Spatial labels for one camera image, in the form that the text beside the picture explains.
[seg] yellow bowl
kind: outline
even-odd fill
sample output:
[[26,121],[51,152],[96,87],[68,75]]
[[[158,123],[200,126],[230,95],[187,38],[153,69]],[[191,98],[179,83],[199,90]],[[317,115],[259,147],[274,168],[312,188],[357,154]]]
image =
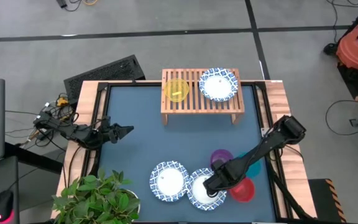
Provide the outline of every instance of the yellow bowl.
[[181,102],[189,94],[189,84],[180,78],[169,80],[165,84],[164,94],[172,102]]

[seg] white plate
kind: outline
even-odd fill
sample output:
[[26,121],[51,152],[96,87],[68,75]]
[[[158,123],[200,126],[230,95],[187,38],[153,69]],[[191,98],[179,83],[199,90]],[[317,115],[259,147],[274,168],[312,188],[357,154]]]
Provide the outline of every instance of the white plate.
[[210,68],[200,77],[200,91],[210,100],[230,100],[238,91],[238,81],[229,70]]
[[215,197],[211,198],[207,195],[203,182],[213,174],[214,172],[210,168],[198,169],[190,175],[190,181],[187,185],[187,196],[190,202],[204,211],[214,210],[223,204],[227,194],[225,190],[221,190]]
[[161,162],[150,175],[150,189],[164,202],[175,202],[187,193],[189,174],[177,161]]

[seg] wooden shelf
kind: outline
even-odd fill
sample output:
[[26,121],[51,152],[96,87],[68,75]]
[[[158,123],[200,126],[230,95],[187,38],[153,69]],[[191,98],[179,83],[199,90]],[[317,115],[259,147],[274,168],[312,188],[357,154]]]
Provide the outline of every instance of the wooden shelf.
[[[200,76],[207,68],[178,68],[162,70],[162,89],[161,89],[161,114],[163,123],[168,121],[169,114],[230,114],[232,122],[236,124],[239,117],[244,114],[244,99],[241,88],[229,101],[215,102],[200,92],[198,81]],[[228,69],[240,83],[239,71],[236,68]],[[189,94],[179,103],[172,102],[164,94],[165,85],[171,79],[181,78],[189,84]]]

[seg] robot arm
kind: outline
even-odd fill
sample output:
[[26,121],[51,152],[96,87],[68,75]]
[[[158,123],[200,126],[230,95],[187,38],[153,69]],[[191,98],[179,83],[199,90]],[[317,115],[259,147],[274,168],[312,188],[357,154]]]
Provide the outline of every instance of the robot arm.
[[125,135],[130,133],[133,126],[120,126],[113,124],[110,126],[110,117],[104,116],[100,121],[100,127],[93,129],[85,124],[72,124],[71,122],[60,121],[46,112],[41,112],[34,120],[37,129],[53,129],[68,140],[77,142],[81,147],[96,149],[107,141],[117,143]]
[[305,136],[305,131],[293,116],[283,116],[253,150],[226,163],[218,160],[211,165],[214,175],[203,183],[207,194],[214,197],[220,190],[235,187],[246,177],[250,165],[274,149],[283,148],[286,144],[297,144]]

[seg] gray carpet floor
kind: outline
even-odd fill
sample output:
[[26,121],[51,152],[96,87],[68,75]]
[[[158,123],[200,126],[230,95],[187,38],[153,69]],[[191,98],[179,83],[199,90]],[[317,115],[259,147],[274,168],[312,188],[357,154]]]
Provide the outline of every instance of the gray carpet floor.
[[[336,3],[349,4],[345,0]],[[332,6],[325,0],[251,0],[251,4],[258,28],[332,26],[335,20]],[[337,25],[349,25],[357,15],[358,8],[338,7]],[[81,4],[72,13],[61,10],[52,0],[0,0],[0,37],[235,29],[250,25],[243,0],[99,0],[94,6]],[[308,130],[301,142],[308,177],[332,179],[347,220],[358,223],[358,134],[337,136],[324,121],[332,102],[351,100],[336,69],[336,59],[321,51],[333,41],[333,30],[263,32],[259,36],[271,79],[284,81],[291,112]],[[0,78],[6,80],[6,108],[36,113],[45,102],[65,91],[64,79],[132,54],[148,80],[160,79],[163,68],[206,67],[238,68],[242,79],[263,78],[250,32],[7,41],[0,42]],[[348,119],[356,116],[358,105],[337,105],[329,113],[329,122],[336,130],[348,133],[353,131]],[[7,114],[6,130],[29,128],[33,119],[28,114]],[[26,134],[24,131],[16,136]],[[23,140],[6,138],[11,143]],[[66,146],[67,142],[57,139],[57,144]],[[51,158],[60,153],[53,145],[31,150]],[[20,166],[21,174],[29,169]],[[52,203],[48,199],[56,191],[58,178],[37,171],[21,180],[21,223],[49,218]]]

